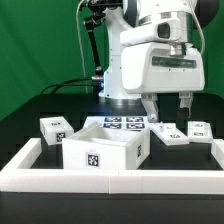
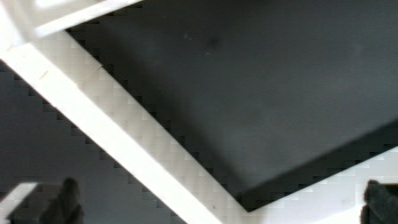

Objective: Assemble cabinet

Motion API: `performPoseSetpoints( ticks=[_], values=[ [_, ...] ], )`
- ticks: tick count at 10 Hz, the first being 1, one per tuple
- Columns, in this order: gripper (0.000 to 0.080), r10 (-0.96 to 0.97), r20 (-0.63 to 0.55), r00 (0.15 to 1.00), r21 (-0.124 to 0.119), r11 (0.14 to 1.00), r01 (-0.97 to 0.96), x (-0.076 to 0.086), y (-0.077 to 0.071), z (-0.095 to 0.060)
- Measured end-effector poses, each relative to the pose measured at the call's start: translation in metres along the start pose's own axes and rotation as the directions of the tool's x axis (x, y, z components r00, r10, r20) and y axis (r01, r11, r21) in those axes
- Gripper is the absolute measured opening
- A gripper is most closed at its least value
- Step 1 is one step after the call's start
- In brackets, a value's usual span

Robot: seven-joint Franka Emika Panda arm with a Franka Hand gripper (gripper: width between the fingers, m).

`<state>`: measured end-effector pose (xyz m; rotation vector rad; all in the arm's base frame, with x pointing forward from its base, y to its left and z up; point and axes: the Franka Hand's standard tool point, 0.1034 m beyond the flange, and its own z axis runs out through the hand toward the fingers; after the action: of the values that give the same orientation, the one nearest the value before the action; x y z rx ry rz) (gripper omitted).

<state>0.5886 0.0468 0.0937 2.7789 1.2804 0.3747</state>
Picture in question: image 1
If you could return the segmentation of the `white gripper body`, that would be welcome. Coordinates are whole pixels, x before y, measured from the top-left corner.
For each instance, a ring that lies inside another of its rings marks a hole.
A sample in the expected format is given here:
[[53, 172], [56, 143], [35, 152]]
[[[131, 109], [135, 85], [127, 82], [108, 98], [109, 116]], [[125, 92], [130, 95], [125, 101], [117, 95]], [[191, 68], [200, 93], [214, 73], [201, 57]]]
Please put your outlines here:
[[170, 56], [170, 46], [145, 43], [126, 47], [121, 56], [122, 83], [129, 94], [200, 91], [204, 88], [202, 57], [196, 48]]

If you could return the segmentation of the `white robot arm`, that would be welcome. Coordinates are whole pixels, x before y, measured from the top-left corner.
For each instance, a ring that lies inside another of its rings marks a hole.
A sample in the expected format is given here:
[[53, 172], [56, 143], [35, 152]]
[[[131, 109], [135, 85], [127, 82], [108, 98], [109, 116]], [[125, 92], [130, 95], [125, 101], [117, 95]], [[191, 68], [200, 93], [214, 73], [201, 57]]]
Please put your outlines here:
[[121, 0], [115, 14], [121, 26], [117, 45], [121, 82], [129, 95], [139, 95], [148, 120], [158, 120], [157, 95], [178, 93], [179, 116], [191, 116], [193, 93], [204, 89], [203, 48], [192, 32], [217, 15], [220, 0]]

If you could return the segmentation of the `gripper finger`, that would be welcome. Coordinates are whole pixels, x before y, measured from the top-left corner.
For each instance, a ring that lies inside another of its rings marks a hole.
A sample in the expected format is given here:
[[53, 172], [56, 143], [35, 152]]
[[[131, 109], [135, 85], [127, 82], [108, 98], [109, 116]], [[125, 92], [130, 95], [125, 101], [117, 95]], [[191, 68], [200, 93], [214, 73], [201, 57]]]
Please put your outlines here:
[[187, 119], [191, 116], [191, 106], [193, 102], [192, 92], [181, 92], [179, 94], [180, 106], [178, 109], [178, 115], [180, 118]]
[[149, 123], [158, 121], [157, 95], [154, 93], [144, 93], [141, 95], [142, 105], [147, 113]]

